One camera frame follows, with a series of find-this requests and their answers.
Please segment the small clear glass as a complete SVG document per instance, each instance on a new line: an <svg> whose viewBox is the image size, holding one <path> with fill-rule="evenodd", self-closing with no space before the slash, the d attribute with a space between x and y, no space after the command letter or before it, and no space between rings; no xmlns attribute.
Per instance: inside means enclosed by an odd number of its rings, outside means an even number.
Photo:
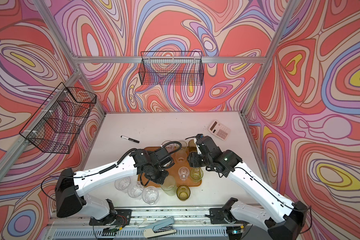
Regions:
<svg viewBox="0 0 360 240"><path fill-rule="evenodd" d="M178 175L181 181L186 181L190 175L190 170L187 167L180 167Z"/></svg>

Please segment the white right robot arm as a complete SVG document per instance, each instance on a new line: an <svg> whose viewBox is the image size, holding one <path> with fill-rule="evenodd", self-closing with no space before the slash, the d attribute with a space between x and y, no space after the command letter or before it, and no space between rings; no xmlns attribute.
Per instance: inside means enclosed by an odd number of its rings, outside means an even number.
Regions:
<svg viewBox="0 0 360 240"><path fill-rule="evenodd" d="M273 240L298 238L309 208L300 201L292 202L267 185L236 153L231 150L221 154L191 152L188 162L192 168L204 167L233 181L261 205L257 208L230 198L219 209L218 221L246 222L267 231Z"/></svg>

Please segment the pink ribbed glass top row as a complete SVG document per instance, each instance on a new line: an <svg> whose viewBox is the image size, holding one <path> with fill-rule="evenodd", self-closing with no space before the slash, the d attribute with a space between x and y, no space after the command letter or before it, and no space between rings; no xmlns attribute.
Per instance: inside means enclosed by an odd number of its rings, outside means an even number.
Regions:
<svg viewBox="0 0 360 240"><path fill-rule="evenodd" d="M169 162L169 163L166 165L166 168L169 169L169 168L171 168L174 164L175 164L175 162L174 162L174 161L171 161L171 162Z"/></svg>

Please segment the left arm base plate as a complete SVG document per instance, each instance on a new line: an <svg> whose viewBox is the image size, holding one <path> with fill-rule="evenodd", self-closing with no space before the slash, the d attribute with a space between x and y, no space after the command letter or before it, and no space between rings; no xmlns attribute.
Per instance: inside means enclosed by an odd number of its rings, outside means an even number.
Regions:
<svg viewBox="0 0 360 240"><path fill-rule="evenodd" d="M114 210L101 220L91 217L89 225L92 227L105 227L102 235L116 233L130 224L131 215L131 209Z"/></svg>

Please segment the bright green faceted glass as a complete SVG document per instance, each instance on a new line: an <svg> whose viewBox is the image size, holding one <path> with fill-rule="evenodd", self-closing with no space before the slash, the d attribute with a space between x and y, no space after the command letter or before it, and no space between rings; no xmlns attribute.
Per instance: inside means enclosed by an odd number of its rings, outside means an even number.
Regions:
<svg viewBox="0 0 360 240"><path fill-rule="evenodd" d="M201 168L191 168L190 177L194 183L199 183L204 176L204 172Z"/></svg>

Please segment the pink textured glass front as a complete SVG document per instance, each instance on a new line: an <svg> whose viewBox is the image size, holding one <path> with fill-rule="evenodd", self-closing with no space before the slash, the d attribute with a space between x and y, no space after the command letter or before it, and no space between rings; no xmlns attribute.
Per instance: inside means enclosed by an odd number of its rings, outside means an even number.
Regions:
<svg viewBox="0 0 360 240"><path fill-rule="evenodd" d="M177 163L182 164L187 161L188 153L186 150L180 149L179 151L174 153L174 157L175 157L175 160L177 161Z"/></svg>

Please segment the clear faceted glass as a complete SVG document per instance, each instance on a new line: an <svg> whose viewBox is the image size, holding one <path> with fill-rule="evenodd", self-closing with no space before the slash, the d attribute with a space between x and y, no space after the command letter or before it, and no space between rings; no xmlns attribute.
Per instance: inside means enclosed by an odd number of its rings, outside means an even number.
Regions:
<svg viewBox="0 0 360 240"><path fill-rule="evenodd" d="M172 143L172 141L162 142L162 147L165 147L168 152L172 152L177 148L177 145Z"/></svg>

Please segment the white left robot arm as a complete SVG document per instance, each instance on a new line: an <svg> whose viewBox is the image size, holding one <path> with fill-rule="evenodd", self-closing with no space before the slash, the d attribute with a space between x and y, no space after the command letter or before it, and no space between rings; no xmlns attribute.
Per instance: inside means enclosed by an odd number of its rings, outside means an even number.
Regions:
<svg viewBox="0 0 360 240"><path fill-rule="evenodd" d="M110 199L102 200L90 193L108 183L131 176L143 176L158 185L169 175L175 164L166 148L155 151L132 148L113 163L91 170L74 172L71 168L61 172L55 187L57 217L75 214L92 217L92 226L111 225L118 217Z"/></svg>

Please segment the pale green textured glass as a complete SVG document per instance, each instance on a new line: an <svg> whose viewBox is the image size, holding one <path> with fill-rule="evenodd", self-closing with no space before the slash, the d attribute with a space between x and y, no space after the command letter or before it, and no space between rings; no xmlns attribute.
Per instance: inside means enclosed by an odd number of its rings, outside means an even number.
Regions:
<svg viewBox="0 0 360 240"><path fill-rule="evenodd" d="M183 150L186 151L188 149L188 143L186 141L179 141L179 143L181 143Z"/></svg>

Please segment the olive brown textured glass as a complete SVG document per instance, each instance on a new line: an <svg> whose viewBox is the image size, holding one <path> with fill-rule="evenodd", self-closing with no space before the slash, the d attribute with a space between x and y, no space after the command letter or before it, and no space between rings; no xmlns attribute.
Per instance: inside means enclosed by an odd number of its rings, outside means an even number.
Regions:
<svg viewBox="0 0 360 240"><path fill-rule="evenodd" d="M194 139L191 139L189 142L188 142L188 150L189 152L197 152L197 145L195 143L195 140Z"/></svg>

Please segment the pale green glass front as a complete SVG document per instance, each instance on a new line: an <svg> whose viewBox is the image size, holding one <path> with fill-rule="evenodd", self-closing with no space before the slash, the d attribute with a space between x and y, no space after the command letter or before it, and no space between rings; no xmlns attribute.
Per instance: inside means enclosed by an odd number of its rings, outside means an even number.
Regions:
<svg viewBox="0 0 360 240"><path fill-rule="evenodd" d="M178 187L177 187L176 179L173 176L167 176L164 183L161 185L161 189L168 196L176 195L177 188Z"/></svg>

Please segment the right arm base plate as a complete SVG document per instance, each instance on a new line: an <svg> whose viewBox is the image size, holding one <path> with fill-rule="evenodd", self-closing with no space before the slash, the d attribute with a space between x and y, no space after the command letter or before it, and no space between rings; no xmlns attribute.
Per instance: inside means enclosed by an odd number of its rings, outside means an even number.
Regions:
<svg viewBox="0 0 360 240"><path fill-rule="evenodd" d="M210 208L209 214L205 216L210 219L211 224L213 225L239 224L246 226L248 224L248 222L237 220L230 211L224 210L223 208Z"/></svg>

